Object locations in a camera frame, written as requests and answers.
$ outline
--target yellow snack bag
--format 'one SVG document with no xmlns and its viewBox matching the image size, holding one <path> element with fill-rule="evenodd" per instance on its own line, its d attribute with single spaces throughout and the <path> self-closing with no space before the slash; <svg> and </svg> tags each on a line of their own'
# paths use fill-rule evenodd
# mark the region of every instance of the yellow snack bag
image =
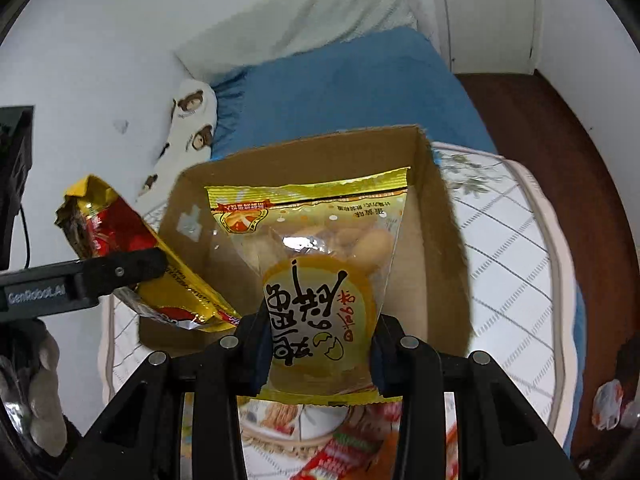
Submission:
<svg viewBox="0 0 640 480">
<path fill-rule="evenodd" d="M 207 187 L 212 215 L 262 278 L 273 337 L 267 390 L 376 395 L 369 347 L 402 219 L 407 171 L 321 184 Z"/>
<path fill-rule="evenodd" d="M 234 327 L 239 315 L 160 239 L 107 183 L 89 175 L 65 193 L 56 225 L 80 258 L 114 251 L 159 247 L 166 254 L 163 276 L 114 291 L 141 316 L 187 329 L 217 332 Z"/>
</svg>

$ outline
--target white wall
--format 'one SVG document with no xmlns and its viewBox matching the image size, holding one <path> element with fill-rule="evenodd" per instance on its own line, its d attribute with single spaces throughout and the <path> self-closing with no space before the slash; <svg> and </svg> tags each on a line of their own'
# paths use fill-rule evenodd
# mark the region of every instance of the white wall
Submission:
<svg viewBox="0 0 640 480">
<path fill-rule="evenodd" d="M 187 75 L 172 51 L 258 1 L 30 1 L 0 46 L 0 106 L 35 104 L 34 165 L 23 199 L 32 266 L 74 257 L 53 222 L 75 181 L 95 173 L 134 199 L 168 134 L 170 99 Z M 121 120 L 129 121 L 124 134 L 113 124 Z M 18 220 L 12 269 L 23 263 Z M 100 313 L 63 314 L 46 323 L 62 351 L 63 408 L 85 431 L 102 409 Z"/>
<path fill-rule="evenodd" d="M 606 0 L 542 0 L 538 69 L 593 139 L 640 245 L 640 53 Z"/>
</svg>

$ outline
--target black cable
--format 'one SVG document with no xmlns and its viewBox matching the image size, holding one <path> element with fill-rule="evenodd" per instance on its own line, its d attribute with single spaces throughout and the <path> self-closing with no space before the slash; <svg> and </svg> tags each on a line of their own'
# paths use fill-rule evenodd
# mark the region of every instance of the black cable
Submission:
<svg viewBox="0 0 640 480">
<path fill-rule="evenodd" d="M 24 243 L 27 246 L 27 259 L 24 263 L 24 268 L 29 268 L 29 263 L 31 262 L 31 244 L 29 243 L 29 231 L 27 230 L 27 219 L 24 217 L 24 209 L 22 208 L 22 204 L 20 204 L 20 216 L 22 217 L 22 227 L 24 228 Z"/>
</svg>

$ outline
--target silver bolt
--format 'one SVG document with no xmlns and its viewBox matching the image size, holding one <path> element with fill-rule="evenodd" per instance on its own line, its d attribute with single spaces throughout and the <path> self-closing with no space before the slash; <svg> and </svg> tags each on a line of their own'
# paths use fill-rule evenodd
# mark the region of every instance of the silver bolt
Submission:
<svg viewBox="0 0 640 480">
<path fill-rule="evenodd" d="M 418 341 L 414 336 L 412 335 L 406 335 L 404 336 L 401 340 L 400 340 L 400 344 L 404 347 L 404 348 L 408 348 L 410 350 L 414 349 L 414 348 L 418 348 L 418 345 L 420 344 L 420 341 Z"/>
<path fill-rule="evenodd" d="M 153 366 L 161 365 L 166 361 L 166 354 L 164 352 L 153 352 L 149 356 L 149 364 Z"/>
<path fill-rule="evenodd" d="M 489 354 L 487 352 L 483 352 L 482 350 L 474 352 L 473 359 L 479 365 L 487 365 L 491 362 Z"/>
<path fill-rule="evenodd" d="M 222 348 L 235 348 L 238 346 L 238 343 L 238 338 L 234 335 L 225 335 L 220 340 L 220 346 L 222 346 Z"/>
</svg>

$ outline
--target wooden floor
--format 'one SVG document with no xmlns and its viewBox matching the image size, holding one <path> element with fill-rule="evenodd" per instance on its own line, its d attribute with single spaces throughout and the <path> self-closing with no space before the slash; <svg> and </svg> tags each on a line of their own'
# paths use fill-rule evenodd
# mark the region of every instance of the wooden floor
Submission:
<svg viewBox="0 0 640 480">
<path fill-rule="evenodd" d="M 638 329 L 640 280 L 622 203 L 588 134 L 540 75 L 460 76 L 498 151 L 524 164 L 553 204 L 571 248 L 587 312 L 584 395 L 572 445 L 594 444 L 598 386 L 613 378 L 616 352 Z"/>
</svg>

